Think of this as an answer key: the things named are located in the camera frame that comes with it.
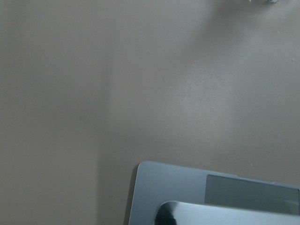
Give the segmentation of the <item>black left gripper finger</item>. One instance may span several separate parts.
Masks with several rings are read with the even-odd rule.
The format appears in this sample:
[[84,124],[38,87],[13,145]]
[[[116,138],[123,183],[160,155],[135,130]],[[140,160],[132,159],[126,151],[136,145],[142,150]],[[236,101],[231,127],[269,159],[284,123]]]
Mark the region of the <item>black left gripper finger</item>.
[[162,204],[156,213],[154,225],[176,225],[173,208],[169,203]]

